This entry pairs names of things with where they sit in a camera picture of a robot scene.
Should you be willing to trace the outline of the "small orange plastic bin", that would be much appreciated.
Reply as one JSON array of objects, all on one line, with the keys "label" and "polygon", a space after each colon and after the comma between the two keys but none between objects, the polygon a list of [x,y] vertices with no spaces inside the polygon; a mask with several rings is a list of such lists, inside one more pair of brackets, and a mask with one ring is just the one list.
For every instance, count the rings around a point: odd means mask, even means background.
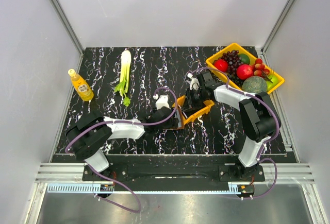
[{"label": "small orange plastic bin", "polygon": [[201,105],[197,105],[195,108],[190,108],[188,106],[188,101],[186,100],[185,95],[181,96],[177,99],[179,114],[180,114],[180,122],[182,126],[185,126],[188,123],[194,122],[199,117],[204,114],[208,114],[211,108],[215,105],[212,100],[206,100],[202,102]]}]

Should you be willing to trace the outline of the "brown leather card holder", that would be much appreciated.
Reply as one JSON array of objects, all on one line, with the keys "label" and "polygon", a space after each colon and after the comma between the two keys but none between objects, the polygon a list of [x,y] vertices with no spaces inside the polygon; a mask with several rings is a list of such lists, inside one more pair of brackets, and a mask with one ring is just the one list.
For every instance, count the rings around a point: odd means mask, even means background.
[{"label": "brown leather card holder", "polygon": [[181,110],[177,109],[174,114],[173,129],[179,130],[184,128],[184,121]]}]

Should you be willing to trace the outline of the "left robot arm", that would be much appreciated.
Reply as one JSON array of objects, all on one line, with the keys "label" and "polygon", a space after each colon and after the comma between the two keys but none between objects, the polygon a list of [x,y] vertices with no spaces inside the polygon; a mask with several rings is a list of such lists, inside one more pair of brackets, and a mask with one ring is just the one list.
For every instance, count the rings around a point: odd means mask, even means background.
[{"label": "left robot arm", "polygon": [[103,116],[99,111],[84,114],[65,132],[69,144],[66,153],[72,153],[77,160],[83,160],[94,169],[100,180],[110,178],[112,168],[101,152],[107,140],[139,140],[151,136],[157,130],[181,128],[180,108],[161,107],[154,109],[146,118],[114,119]]}]

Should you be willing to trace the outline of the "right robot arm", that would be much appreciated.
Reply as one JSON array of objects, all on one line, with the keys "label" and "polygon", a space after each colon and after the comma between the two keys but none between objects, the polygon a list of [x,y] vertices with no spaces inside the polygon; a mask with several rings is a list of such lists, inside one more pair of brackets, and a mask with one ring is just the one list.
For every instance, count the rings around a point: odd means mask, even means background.
[{"label": "right robot arm", "polygon": [[281,122],[269,94],[235,89],[230,87],[229,79],[226,82],[216,81],[207,67],[189,72],[187,82],[190,84],[186,91],[190,106],[212,100],[240,111],[245,142],[234,172],[238,179],[247,180],[253,174],[252,167],[259,163],[265,144],[279,134]]}]

